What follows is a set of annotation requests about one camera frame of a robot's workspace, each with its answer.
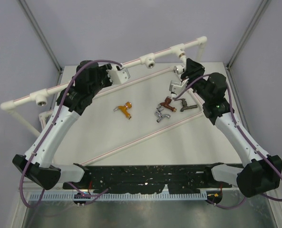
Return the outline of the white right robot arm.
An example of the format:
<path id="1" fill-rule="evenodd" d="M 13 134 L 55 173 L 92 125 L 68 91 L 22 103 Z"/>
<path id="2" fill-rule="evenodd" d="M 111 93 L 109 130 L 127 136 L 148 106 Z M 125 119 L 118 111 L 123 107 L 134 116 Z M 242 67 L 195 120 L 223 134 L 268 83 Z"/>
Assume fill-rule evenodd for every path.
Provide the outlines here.
<path id="1" fill-rule="evenodd" d="M 181 74 L 184 91 L 192 89 L 202 98 L 204 115 L 224 134 L 243 165 L 241 169 L 226 164 L 213 166 L 204 175 L 204 183 L 215 187 L 227 182 L 248 198 L 277 189 L 282 182 L 281 158 L 265 151 L 238 121 L 226 77 L 204 72 L 204 66 L 188 58 Z"/>

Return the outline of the white chrome knob faucet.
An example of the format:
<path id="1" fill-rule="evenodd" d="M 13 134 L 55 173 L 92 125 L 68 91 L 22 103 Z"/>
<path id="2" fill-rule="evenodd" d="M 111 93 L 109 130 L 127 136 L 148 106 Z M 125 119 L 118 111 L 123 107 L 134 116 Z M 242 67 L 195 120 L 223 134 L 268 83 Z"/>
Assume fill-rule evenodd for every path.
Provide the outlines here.
<path id="1" fill-rule="evenodd" d="M 181 60 L 181 63 L 175 65 L 174 68 L 173 68 L 173 72 L 177 75 L 184 73 L 185 70 L 186 70 L 187 57 L 186 57 L 185 53 L 180 54 L 179 59 Z"/>

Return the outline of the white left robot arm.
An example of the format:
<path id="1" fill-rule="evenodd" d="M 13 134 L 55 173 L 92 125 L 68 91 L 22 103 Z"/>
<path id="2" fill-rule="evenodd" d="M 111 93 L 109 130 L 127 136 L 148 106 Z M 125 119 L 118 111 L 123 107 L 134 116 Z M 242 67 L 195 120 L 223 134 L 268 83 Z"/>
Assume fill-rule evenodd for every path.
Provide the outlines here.
<path id="1" fill-rule="evenodd" d="M 61 182 L 64 171 L 52 164 L 54 154 L 74 122 L 91 105 L 95 95 L 112 85 L 108 77 L 111 60 L 85 60 L 78 65 L 68 86 L 60 92 L 48 124 L 24 155 L 16 154 L 12 160 L 21 172 L 45 190 Z"/>

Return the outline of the white pipe frame rack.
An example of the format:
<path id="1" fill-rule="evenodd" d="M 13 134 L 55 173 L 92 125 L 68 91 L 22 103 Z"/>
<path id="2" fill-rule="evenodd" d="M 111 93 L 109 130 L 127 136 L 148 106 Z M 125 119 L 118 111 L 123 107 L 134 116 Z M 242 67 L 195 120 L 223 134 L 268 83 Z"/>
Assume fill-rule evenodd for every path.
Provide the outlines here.
<path id="1" fill-rule="evenodd" d="M 62 140 L 62 136 L 59 131 L 56 130 L 55 124 L 63 110 L 66 113 L 73 111 L 77 116 L 80 116 L 85 108 L 92 103 L 93 98 L 102 88 L 124 84 L 130 78 L 128 72 L 130 67 L 145 65 L 147 68 L 151 69 L 156 64 L 156 58 L 170 54 L 177 55 L 178 58 L 185 63 L 187 60 L 185 49 L 194 46 L 199 47 L 196 58 L 200 59 L 206 42 L 207 37 L 202 36 L 196 40 L 181 43 L 159 52 L 149 53 L 123 64 L 111 60 L 88 61 L 81 66 L 67 84 L 42 89 L 20 99 L 3 102 L 0 108 L 18 119 L 37 136 L 39 142 L 35 143 L 31 149 L 29 161 L 35 159 L 35 155 L 38 154 L 40 149 L 46 149 L 48 146 L 54 147 L 54 149 L 48 150 L 48 154 L 53 157 L 58 147 L 57 142 Z M 28 121 L 15 111 L 17 106 L 31 101 L 43 104 L 46 102 L 48 96 L 57 93 L 60 93 L 60 103 L 56 106 L 56 113 L 52 118 L 51 124 L 44 128 L 42 132 L 38 132 Z"/>

